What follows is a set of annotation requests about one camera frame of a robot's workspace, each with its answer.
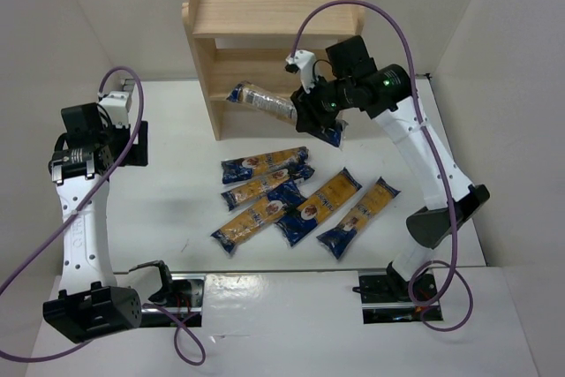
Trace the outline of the clear back spaghetti bag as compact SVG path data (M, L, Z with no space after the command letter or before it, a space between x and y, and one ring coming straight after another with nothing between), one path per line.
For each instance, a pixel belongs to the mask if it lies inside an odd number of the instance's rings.
M271 94L266 89L249 81L241 81L232 88L226 100L263 112L279 121L292 125L299 132L298 112L290 98ZM306 130L305 133L333 147L339 147L342 144L345 126L346 123L338 119L329 128Z

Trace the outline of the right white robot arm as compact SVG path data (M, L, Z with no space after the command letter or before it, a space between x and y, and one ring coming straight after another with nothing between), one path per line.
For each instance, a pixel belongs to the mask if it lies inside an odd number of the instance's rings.
M334 75L318 72L317 57L298 50L286 58L287 72L300 77L291 101L298 114L296 129L311 135L335 126L346 109L365 112L390 138L418 180L425 205L410 215L409 244L389 264L391 282L404 288L433 251L453 230L465 225L489 200L484 185L475 185L443 146L412 93L409 74L398 64L378 68L359 35L326 49Z

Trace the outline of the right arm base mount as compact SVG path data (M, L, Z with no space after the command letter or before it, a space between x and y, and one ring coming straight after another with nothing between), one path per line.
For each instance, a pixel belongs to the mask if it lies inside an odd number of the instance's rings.
M393 289L385 270L361 271L358 283L352 288L360 296L364 324L407 323L421 321L421 313L429 312L429 321L443 321L441 306L438 303L420 308L411 302L406 289ZM436 281L433 274L425 272L415 283L418 301L425 301L436 295Z

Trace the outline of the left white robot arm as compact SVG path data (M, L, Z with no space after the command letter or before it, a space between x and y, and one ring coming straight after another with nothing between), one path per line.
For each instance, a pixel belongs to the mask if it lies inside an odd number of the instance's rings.
M130 145L128 101L100 100L62 109L65 132L56 142L49 173L63 219L64 264L58 295L42 307L44 320L73 343L138 328L142 306L162 300L172 277L161 260L129 270L119 285L109 255L107 204L110 167L148 163L147 122Z

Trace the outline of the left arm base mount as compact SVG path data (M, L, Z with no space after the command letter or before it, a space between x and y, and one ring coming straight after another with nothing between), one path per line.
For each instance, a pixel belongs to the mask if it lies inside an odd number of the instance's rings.
M140 328L174 328L177 324L164 309L189 328L202 322L204 275L176 274L162 279L157 268L143 268L116 275L119 287L136 290L138 299L128 303Z

